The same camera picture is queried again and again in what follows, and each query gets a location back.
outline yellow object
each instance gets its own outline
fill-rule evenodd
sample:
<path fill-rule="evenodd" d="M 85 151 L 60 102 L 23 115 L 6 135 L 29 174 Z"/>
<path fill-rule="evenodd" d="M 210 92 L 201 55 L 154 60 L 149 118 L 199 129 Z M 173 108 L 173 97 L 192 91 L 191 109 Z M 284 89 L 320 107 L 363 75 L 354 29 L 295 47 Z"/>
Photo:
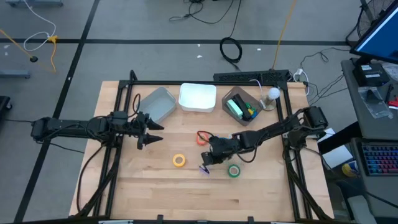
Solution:
<path fill-rule="evenodd" d="M 33 55 L 31 55 L 31 54 L 28 53 L 25 49 L 23 49 L 17 42 L 15 42 L 15 40 L 14 40 L 13 38 L 11 38 L 10 36 L 8 36 L 8 34 L 5 33 L 2 29 L 0 29 L 0 33 L 2 33 L 2 34 L 3 34 L 4 36 L 6 36 L 12 43 L 14 43 L 22 52 L 24 52 L 24 53 L 29 57 L 29 59 L 30 59 L 30 58 L 33 58 Z M 53 63 L 53 57 L 54 57 L 55 51 L 56 51 L 56 49 L 57 49 L 57 46 L 56 46 L 56 43 L 55 43 L 57 39 L 58 39 L 58 36 L 53 36 L 53 37 L 50 37 L 50 38 L 49 38 L 49 41 L 51 41 L 51 42 L 54 43 L 54 51 L 53 51 L 52 56 L 51 56 L 51 64 L 52 64 L 52 66 L 53 66 L 53 70 L 48 69 L 46 66 L 42 65 L 40 62 L 37 62 L 37 64 L 38 64 L 40 67 L 42 67 L 44 70 L 49 71 L 49 72 L 52 72 L 52 73 L 55 73 L 55 72 L 56 72 L 55 65 L 54 65 L 54 63 Z"/>
<path fill-rule="evenodd" d="M 252 109 L 248 109 L 248 111 L 249 111 L 250 115 L 254 114 L 254 111 Z"/>
<path fill-rule="evenodd" d="M 294 6 L 296 5 L 296 2 L 297 2 L 297 0 L 293 0 L 293 4 L 292 4 L 292 6 L 290 7 L 290 12 L 289 12 L 289 15 L 288 15 L 287 18 L 286 18 L 284 28 L 282 29 L 282 32 L 280 33 L 280 37 L 279 37 L 279 40 L 278 40 L 278 46 L 276 47 L 276 52 L 275 52 L 274 63 L 272 64 L 272 69 L 274 69 L 274 67 L 275 67 L 276 59 L 278 58 L 278 51 L 279 51 L 280 42 L 281 42 L 282 37 L 283 37 L 283 35 L 284 35 L 284 32 L 285 32 L 287 23 L 289 22 L 290 18 L 292 17 L 293 9 L 294 9 Z"/>
<path fill-rule="evenodd" d="M 185 164 L 185 156 L 183 155 L 183 154 L 176 154 L 176 155 L 174 155 L 173 156 L 173 164 L 176 166 L 176 167 L 181 167 L 181 166 L 184 166 L 184 164 Z"/>

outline white container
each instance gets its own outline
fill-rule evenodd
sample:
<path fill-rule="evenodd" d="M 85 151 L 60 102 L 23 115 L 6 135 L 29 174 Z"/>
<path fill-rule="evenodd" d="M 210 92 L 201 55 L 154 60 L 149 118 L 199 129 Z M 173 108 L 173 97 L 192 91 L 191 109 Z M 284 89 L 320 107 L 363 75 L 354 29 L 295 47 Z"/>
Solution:
<path fill-rule="evenodd" d="M 178 103 L 185 111 L 210 113 L 216 106 L 216 93 L 214 85 L 183 83 Z"/>

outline white paper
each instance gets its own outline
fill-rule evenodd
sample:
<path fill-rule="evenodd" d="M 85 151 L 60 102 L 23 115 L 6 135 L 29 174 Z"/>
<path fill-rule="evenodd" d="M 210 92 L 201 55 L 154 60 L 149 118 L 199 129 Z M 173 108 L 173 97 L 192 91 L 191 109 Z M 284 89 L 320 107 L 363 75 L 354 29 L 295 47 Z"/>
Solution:
<path fill-rule="evenodd" d="M 321 142 L 324 139 L 327 139 L 328 137 L 335 134 L 335 131 L 331 128 L 326 129 L 325 132 L 326 132 L 326 135 L 323 138 L 319 139 L 318 142 Z M 346 146 L 342 145 L 328 153 L 325 153 L 323 155 L 323 158 L 331 168 L 334 168 L 334 167 L 352 159 L 353 155 L 351 155 L 351 153 L 349 153 Z"/>

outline wooden table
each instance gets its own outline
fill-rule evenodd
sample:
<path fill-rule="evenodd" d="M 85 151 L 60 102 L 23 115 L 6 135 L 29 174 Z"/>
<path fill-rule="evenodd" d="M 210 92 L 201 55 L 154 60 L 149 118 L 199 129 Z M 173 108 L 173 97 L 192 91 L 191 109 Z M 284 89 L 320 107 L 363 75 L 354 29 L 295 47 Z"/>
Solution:
<path fill-rule="evenodd" d="M 95 116 L 106 115 L 113 110 L 117 87 L 118 82 L 103 82 Z M 140 93 L 144 98 L 158 87 L 134 85 L 132 95 Z M 179 85 L 164 87 L 178 99 Z M 230 161 L 209 166 L 209 177 L 199 171 L 198 166 L 202 163 L 200 153 L 208 151 L 208 146 L 197 145 L 198 130 L 227 137 L 231 133 L 261 129 L 278 121 L 277 110 L 262 111 L 250 125 L 241 126 L 221 109 L 221 98 L 232 87 L 217 86 L 216 108 L 212 113 L 186 112 L 177 104 L 177 109 L 161 123 L 164 130 L 149 131 L 150 134 L 162 136 L 164 140 L 152 143 L 142 151 L 136 148 L 135 138 L 124 138 L 111 218 L 154 220 L 158 214 L 162 214 L 165 220 L 245 221 L 248 216 L 253 216 L 255 221 L 294 221 L 282 159 L 281 137 L 264 142 L 258 148 L 256 160 L 250 164 L 234 156 Z M 258 86 L 242 88 L 253 97 L 260 98 Z M 289 96 L 293 113 L 308 106 L 301 83 L 289 83 Z M 286 117 L 283 99 L 282 94 L 282 108 Z M 307 144 L 310 149 L 318 150 L 314 140 L 308 139 Z M 83 164 L 99 146 L 99 142 L 88 140 Z M 88 164 L 83 175 L 81 206 L 90 199 L 98 186 L 104 152 L 103 149 Z M 172 163 L 173 156 L 178 153 L 187 158 L 181 168 Z M 319 155 L 304 150 L 301 155 L 308 191 L 325 213 L 333 217 Z M 243 156 L 249 159 L 252 154 Z M 228 177 L 227 167 L 231 164 L 241 168 L 241 175 L 236 179 Z M 300 216 L 305 217 L 301 193 L 297 192 Z M 104 213 L 107 196 L 106 190 L 100 214 Z M 70 209 L 70 214 L 75 213 L 76 194 Z"/>

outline desk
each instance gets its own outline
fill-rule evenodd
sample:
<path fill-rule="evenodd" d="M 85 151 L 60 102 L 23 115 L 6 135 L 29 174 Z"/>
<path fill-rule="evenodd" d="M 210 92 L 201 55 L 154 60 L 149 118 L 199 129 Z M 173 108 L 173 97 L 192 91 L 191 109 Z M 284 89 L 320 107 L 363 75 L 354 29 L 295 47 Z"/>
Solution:
<path fill-rule="evenodd" d="M 347 126 L 345 129 L 339 131 L 335 135 L 319 143 L 322 154 L 329 152 L 341 146 L 349 143 L 351 138 L 366 139 L 378 139 L 378 140 L 395 140 L 398 141 L 398 114 L 392 110 L 394 117 L 389 119 L 388 117 L 374 119 L 367 107 L 363 103 L 361 96 L 358 93 L 358 83 L 353 75 L 354 65 L 351 60 L 341 61 L 341 67 L 343 74 L 347 82 L 347 87 L 351 100 L 353 102 L 354 110 L 357 122 Z M 388 86 L 393 82 L 390 81 L 377 89 L 382 97 L 387 95 Z M 397 89 L 391 92 L 391 97 L 398 95 Z"/>
<path fill-rule="evenodd" d="M 134 85 L 132 95 L 144 98 L 158 85 Z M 164 85 L 178 99 L 179 85 Z M 258 86 L 242 86 L 250 95 L 260 98 Z M 308 106 L 304 85 L 289 83 L 292 110 Z M 95 116 L 109 114 L 113 110 L 118 82 L 103 82 L 95 110 Z M 158 214 L 165 220 L 234 220 L 247 221 L 294 221 L 287 174 L 282 160 L 282 141 L 276 137 L 259 147 L 256 160 L 243 163 L 234 156 L 223 164 L 210 166 L 210 176 L 199 171 L 202 163 L 200 153 L 206 146 L 196 144 L 196 132 L 206 130 L 222 137 L 247 129 L 261 129 L 278 121 L 276 110 L 262 111 L 248 126 L 237 123 L 221 108 L 221 98 L 232 86 L 217 86 L 216 107 L 212 113 L 194 113 L 176 110 L 161 125 L 161 131 L 148 131 L 162 136 L 163 141 L 155 142 L 144 150 L 136 149 L 135 138 L 124 138 L 118 179 L 111 212 L 112 219 L 154 220 Z M 283 95 L 281 96 L 284 116 L 287 115 Z M 317 150 L 313 140 L 307 140 L 308 147 Z M 83 164 L 99 148 L 100 144 L 88 140 Z M 182 153 L 187 158 L 182 168 L 174 167 L 174 154 Z M 318 155 L 301 152 L 308 191 L 325 211 L 333 217 L 322 163 Z M 81 206 L 86 203 L 98 186 L 103 163 L 104 149 L 88 164 L 82 178 Z M 252 154 L 244 155 L 246 159 Z M 237 164 L 241 175 L 231 179 L 227 167 Z M 298 190 L 300 216 L 305 217 L 302 198 Z M 104 201 L 101 211 L 104 213 Z M 70 209 L 76 214 L 76 194 Z"/>

